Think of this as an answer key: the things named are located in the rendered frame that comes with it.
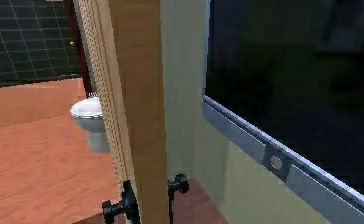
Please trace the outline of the brown wooden room door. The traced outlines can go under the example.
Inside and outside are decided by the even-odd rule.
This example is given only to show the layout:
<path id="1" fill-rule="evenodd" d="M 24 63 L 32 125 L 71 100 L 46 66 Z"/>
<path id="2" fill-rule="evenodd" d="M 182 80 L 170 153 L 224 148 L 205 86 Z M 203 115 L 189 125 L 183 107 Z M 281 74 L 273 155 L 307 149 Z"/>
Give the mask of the brown wooden room door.
<path id="1" fill-rule="evenodd" d="M 141 224 L 168 224 L 160 0 L 73 0 L 103 113 L 117 188 Z"/>

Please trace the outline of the grey framed television set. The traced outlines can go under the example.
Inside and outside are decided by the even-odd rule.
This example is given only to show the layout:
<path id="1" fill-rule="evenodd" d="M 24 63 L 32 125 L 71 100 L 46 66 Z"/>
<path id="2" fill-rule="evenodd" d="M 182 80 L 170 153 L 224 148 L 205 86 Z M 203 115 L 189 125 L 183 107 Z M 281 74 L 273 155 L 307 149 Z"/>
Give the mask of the grey framed television set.
<path id="1" fill-rule="evenodd" d="M 206 120 L 331 224 L 364 224 L 364 0 L 208 0 Z"/>

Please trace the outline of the white toilet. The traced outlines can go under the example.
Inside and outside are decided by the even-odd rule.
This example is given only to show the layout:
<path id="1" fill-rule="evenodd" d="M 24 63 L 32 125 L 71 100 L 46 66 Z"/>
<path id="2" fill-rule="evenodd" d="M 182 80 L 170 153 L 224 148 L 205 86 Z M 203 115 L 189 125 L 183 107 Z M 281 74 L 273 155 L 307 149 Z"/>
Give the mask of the white toilet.
<path id="1" fill-rule="evenodd" d="M 78 101 L 71 106 L 70 114 L 75 123 L 85 131 L 89 150 L 94 153 L 108 153 L 109 145 L 99 98 L 95 96 Z"/>

